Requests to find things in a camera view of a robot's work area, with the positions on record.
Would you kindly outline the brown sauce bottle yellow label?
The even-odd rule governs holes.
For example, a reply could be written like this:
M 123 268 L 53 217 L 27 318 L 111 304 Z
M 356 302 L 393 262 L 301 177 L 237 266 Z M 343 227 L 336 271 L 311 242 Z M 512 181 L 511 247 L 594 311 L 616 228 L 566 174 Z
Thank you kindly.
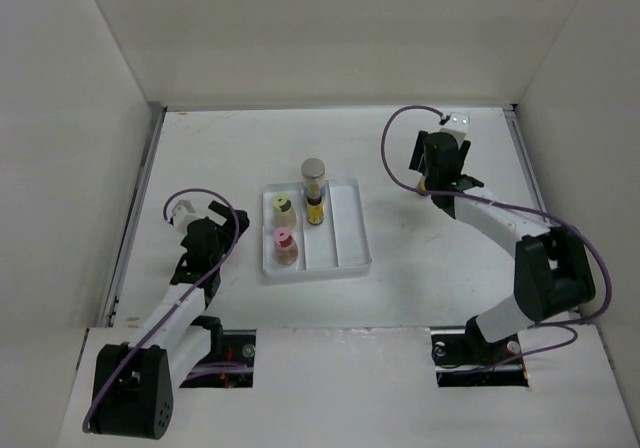
M 306 196 L 307 221 L 314 226 L 324 222 L 324 199 L 322 187 L 313 184 L 308 187 Z

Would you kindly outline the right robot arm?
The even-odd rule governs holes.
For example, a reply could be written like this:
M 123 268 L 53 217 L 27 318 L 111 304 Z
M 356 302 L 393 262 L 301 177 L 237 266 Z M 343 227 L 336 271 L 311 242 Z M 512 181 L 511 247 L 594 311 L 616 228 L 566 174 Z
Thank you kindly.
M 446 131 L 417 135 L 409 168 L 421 174 L 420 189 L 452 219 L 499 245 L 514 260 L 512 293 L 470 318 L 449 342 L 456 364 L 491 362 L 518 332 L 592 300 L 596 294 L 585 244 L 560 223 L 536 211 L 502 208 L 484 184 L 462 169 L 470 142 Z

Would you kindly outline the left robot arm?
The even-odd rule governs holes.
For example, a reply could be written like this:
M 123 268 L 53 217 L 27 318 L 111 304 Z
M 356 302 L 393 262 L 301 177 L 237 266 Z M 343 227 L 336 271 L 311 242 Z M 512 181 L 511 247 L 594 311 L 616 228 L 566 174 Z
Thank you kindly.
M 168 290 L 129 340 L 107 344 L 96 358 L 86 433 L 159 440 L 168 430 L 176 390 L 199 363 L 224 355 L 221 322 L 206 315 L 221 284 L 221 268 L 250 225 L 247 213 L 216 197 L 218 223 L 180 201 L 168 221 L 183 238 Z

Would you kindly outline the grey-lid jar blue label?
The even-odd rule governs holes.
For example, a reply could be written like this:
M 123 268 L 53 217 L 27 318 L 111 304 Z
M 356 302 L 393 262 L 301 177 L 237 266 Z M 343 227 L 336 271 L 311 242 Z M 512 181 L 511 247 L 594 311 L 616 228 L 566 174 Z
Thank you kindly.
M 326 194 L 325 164 L 319 158 L 307 158 L 301 165 L 302 186 L 305 197 L 319 205 Z

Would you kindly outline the pink-cap condiment bottle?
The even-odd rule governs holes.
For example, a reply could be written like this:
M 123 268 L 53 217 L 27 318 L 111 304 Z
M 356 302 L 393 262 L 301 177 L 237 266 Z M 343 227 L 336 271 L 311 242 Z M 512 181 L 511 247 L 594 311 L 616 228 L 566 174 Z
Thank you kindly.
M 284 266 L 293 265 L 298 258 L 298 246 L 289 227 L 280 227 L 273 232 L 273 257 Z

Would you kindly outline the yellow-cap condiment bottle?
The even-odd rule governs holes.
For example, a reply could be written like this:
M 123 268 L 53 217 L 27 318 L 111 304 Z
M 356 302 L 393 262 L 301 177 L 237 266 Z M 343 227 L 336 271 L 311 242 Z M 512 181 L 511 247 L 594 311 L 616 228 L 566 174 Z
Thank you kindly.
M 291 198 L 286 193 L 276 193 L 272 198 L 272 224 L 274 228 L 293 229 L 297 216 Z

